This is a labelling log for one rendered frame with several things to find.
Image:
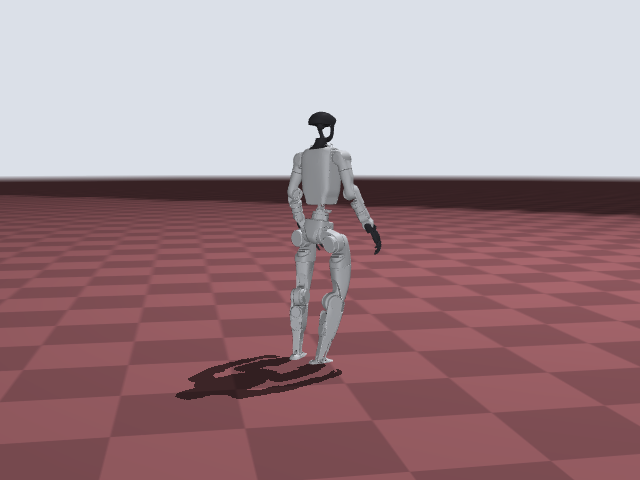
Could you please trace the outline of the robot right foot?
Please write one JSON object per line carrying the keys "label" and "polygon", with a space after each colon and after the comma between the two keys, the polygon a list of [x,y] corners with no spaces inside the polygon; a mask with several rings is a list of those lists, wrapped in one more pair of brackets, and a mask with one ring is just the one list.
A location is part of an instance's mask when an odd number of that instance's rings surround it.
{"label": "robot right foot", "polygon": [[[317,358],[318,358],[318,357],[317,357]],[[316,358],[315,360],[310,360],[310,361],[309,361],[309,364],[322,364],[322,363],[317,362],[317,358]],[[323,360],[323,359],[324,359],[324,357],[322,358],[322,360]],[[332,361],[333,361],[333,360],[328,359],[328,358],[325,358],[325,360],[326,360],[326,361],[324,361],[323,363],[328,363],[328,362],[332,362]],[[319,359],[319,361],[320,361],[320,359]]]}

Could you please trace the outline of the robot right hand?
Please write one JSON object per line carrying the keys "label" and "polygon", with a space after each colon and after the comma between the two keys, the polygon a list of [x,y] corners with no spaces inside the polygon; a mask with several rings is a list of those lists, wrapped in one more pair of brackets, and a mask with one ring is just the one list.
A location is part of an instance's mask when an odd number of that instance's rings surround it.
{"label": "robot right hand", "polygon": [[376,230],[376,225],[374,224],[373,228],[372,228],[372,226],[367,223],[367,224],[364,225],[364,228],[366,229],[367,233],[370,233],[372,235],[372,238],[373,238],[374,242],[376,243],[375,248],[377,248],[377,249],[375,250],[374,255],[378,254],[379,251],[381,250],[381,240],[380,240],[380,235]]}

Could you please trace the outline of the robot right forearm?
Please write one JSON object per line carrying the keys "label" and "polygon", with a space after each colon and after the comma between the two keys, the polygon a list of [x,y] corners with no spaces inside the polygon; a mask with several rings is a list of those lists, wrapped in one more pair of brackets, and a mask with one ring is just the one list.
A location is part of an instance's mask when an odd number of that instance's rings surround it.
{"label": "robot right forearm", "polygon": [[359,219],[359,221],[361,222],[362,227],[363,227],[364,230],[366,230],[364,228],[364,225],[367,224],[367,223],[370,224],[372,226],[372,228],[373,228],[374,221],[373,221],[372,218],[370,218],[370,215],[369,215],[369,213],[368,213],[368,211],[367,211],[367,209],[366,209],[366,207],[364,205],[364,201],[363,201],[362,196],[360,194],[359,188],[355,185],[353,187],[353,190],[354,190],[354,194],[356,196],[356,199],[354,199],[354,201],[350,204],[352,209],[354,209],[355,214],[356,214],[357,218]]}

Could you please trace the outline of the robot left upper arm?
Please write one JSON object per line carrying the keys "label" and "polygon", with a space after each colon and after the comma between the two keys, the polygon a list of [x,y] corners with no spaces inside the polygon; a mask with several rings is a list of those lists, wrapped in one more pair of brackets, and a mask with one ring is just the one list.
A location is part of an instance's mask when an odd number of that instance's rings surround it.
{"label": "robot left upper arm", "polygon": [[303,152],[297,153],[293,158],[293,169],[287,190],[288,196],[293,200],[300,200],[303,196],[302,190],[298,187],[302,181],[301,157]]}

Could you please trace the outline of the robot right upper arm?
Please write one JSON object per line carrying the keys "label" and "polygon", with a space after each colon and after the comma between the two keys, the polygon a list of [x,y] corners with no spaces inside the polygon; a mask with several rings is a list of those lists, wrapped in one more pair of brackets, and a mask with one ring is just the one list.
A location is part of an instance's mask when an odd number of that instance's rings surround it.
{"label": "robot right upper arm", "polygon": [[355,186],[352,166],[351,155],[347,151],[343,150],[331,150],[332,161],[338,166],[341,181],[343,183],[343,196],[346,200],[356,199],[353,187]]}

